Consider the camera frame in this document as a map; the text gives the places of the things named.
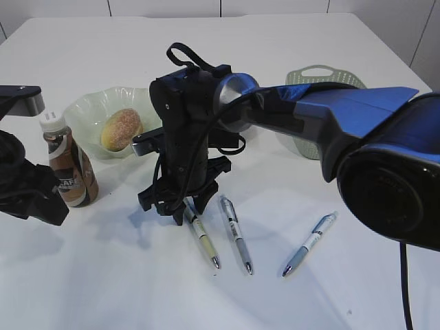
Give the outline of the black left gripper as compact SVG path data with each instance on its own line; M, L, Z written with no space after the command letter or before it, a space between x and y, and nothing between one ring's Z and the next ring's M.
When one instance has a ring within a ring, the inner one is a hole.
M58 179L49 166L25 158L22 143L1 132L1 211L20 219L29 217L61 226L68 207L57 192Z

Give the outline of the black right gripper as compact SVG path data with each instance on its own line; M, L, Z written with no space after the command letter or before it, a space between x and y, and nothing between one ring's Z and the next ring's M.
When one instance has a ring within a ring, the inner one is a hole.
M210 148L231 146L231 135L213 124L213 103L220 77L198 67L187 67L155 79L149 87L154 110L164 129L165 154L158 154L153 183L138 195L143 210L152 207L160 215L172 215L182 226L191 197L203 214L218 192L216 178L231 169L226 156L210 159Z

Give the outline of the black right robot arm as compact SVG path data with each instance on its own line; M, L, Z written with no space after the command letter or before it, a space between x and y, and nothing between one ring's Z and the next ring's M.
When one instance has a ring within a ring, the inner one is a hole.
M231 169L228 134L255 125L314 143L324 180L337 182L372 231L439 249L439 94L336 82L259 87L225 65L162 76L149 94L162 126L133 141L137 154L159 154L152 185L138 195L143 210L181 223L193 197L203 211Z

